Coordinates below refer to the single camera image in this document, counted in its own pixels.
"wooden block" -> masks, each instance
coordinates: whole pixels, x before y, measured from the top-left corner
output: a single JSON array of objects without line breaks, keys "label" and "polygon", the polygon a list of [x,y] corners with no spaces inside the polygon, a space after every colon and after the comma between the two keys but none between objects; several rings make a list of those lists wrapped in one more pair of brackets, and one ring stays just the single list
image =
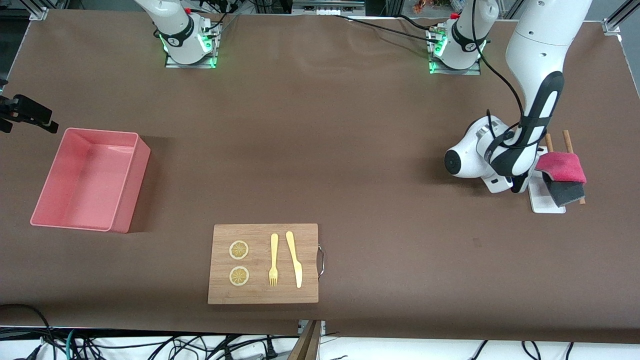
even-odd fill
[{"label": "wooden block", "polygon": [[[302,287],[296,287],[291,253],[285,233],[292,231],[296,240],[296,255],[302,264]],[[271,234],[279,235],[278,286],[269,285],[271,268]],[[229,247],[237,240],[249,246],[249,253],[236,260]],[[209,304],[301,304],[318,302],[318,226],[317,224],[239,224],[215,225],[211,247],[209,274]],[[249,271],[249,280],[242,286],[229,281],[236,266]]]}]

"wooden dowel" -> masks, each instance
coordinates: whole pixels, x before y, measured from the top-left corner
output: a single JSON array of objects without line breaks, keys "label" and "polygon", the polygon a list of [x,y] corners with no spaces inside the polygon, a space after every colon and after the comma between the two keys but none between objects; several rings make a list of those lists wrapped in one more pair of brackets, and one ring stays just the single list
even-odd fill
[{"label": "wooden dowel", "polygon": [[[569,130],[562,130],[564,137],[564,144],[566,145],[566,151],[573,154],[573,144],[571,143],[571,137],[569,136]],[[580,199],[580,205],[585,205],[587,202],[584,198]]]},{"label": "wooden dowel", "polygon": [[548,152],[553,152],[554,151],[554,144],[551,142],[551,134],[547,133],[545,135],[545,142],[547,143],[547,151]]}]

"teal cable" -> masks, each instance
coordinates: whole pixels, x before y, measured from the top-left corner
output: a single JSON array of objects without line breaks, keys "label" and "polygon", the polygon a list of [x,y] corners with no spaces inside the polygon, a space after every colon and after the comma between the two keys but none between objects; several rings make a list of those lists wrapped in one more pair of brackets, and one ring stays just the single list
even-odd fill
[{"label": "teal cable", "polygon": [[67,360],[71,360],[71,339],[73,338],[75,329],[69,331],[69,336],[67,336],[67,346],[65,346],[65,353],[67,354]]}]

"pink plastic bin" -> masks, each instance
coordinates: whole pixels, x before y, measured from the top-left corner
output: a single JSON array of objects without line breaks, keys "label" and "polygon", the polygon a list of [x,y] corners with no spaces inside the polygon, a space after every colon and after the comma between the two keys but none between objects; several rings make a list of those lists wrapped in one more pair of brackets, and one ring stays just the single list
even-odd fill
[{"label": "pink plastic bin", "polygon": [[136,133],[68,128],[31,225],[126,233],[149,154]]}]

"metal handle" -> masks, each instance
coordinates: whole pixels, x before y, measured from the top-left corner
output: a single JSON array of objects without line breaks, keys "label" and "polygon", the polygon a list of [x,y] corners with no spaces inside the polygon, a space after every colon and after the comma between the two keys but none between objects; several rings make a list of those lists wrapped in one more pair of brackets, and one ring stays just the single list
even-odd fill
[{"label": "metal handle", "polygon": [[324,274],[324,250],[322,249],[322,246],[320,246],[320,243],[318,243],[318,250],[320,250],[320,254],[322,255],[322,269],[320,269],[320,272],[318,273],[318,279],[320,279],[320,276]]}]

